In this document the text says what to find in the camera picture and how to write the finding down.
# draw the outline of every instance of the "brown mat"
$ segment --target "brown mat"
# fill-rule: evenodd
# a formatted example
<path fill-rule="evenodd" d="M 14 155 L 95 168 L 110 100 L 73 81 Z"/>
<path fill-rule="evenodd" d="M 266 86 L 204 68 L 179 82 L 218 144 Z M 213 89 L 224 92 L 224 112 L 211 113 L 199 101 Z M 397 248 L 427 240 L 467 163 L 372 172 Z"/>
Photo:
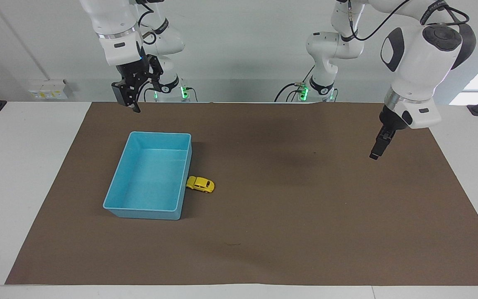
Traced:
<path fill-rule="evenodd" d="M 430 131 L 368 158 L 380 104 L 94 103 L 7 284 L 478 285 L 478 215 Z M 180 221 L 102 208 L 131 131 L 189 132 Z"/>

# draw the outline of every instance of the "power socket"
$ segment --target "power socket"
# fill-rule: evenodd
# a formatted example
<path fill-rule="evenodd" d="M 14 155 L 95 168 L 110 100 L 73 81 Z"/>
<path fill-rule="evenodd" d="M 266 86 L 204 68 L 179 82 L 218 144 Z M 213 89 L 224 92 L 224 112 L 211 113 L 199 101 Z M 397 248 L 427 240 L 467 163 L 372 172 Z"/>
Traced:
<path fill-rule="evenodd" d="M 29 81 L 29 93 L 36 100 L 67 100 L 64 80 Z"/>

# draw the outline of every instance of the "toy car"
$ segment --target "toy car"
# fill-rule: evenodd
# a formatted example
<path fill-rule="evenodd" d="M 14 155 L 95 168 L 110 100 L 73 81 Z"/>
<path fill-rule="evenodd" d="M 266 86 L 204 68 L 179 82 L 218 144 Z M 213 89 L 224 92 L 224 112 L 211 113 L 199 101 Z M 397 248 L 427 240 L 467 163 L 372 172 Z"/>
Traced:
<path fill-rule="evenodd" d="M 212 181 L 199 176 L 190 176 L 186 187 L 204 193 L 211 193 L 215 189 L 215 184 Z"/>

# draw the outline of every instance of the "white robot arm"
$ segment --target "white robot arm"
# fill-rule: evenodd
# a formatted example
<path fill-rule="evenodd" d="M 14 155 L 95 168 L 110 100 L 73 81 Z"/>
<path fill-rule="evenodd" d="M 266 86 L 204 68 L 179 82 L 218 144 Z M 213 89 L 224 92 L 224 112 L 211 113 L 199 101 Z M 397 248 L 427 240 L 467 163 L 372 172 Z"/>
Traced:
<path fill-rule="evenodd" d="M 163 1 L 80 0 L 106 61 L 121 74 L 121 81 L 112 83 L 117 102 L 135 112 L 140 112 L 138 98 L 149 83 L 149 89 L 157 93 L 177 91 L 180 96 L 180 78 L 164 55 L 178 53 L 185 45 L 178 30 L 158 10 L 157 3 Z"/>
<path fill-rule="evenodd" d="M 360 38 L 357 34 L 365 5 L 420 22 L 396 28 L 383 43 L 381 59 L 395 77 L 380 114 L 383 128 L 370 155 L 378 159 L 396 130 L 430 127 L 441 121 L 433 100 L 434 91 L 450 70 L 471 55 L 476 39 L 466 24 L 467 15 L 444 0 L 337 0 L 332 15 L 332 26 L 337 33 L 316 32 L 307 40 L 307 51 L 315 60 L 315 71 L 308 82 L 310 96 L 328 98 L 338 72 L 330 60 L 359 57 L 363 42 L 373 35 Z M 461 13 L 466 21 L 459 21 L 453 12 Z M 436 22 L 428 24 L 430 17 Z"/>

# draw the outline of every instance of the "blue plastic bin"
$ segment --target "blue plastic bin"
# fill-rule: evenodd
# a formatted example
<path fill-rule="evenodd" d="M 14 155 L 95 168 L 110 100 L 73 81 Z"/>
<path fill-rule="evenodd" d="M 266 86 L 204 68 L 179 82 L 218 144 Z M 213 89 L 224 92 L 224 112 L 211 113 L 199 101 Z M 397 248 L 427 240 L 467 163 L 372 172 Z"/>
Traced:
<path fill-rule="evenodd" d="M 103 208 L 122 218 L 180 219 L 190 163 L 190 134 L 132 132 Z"/>

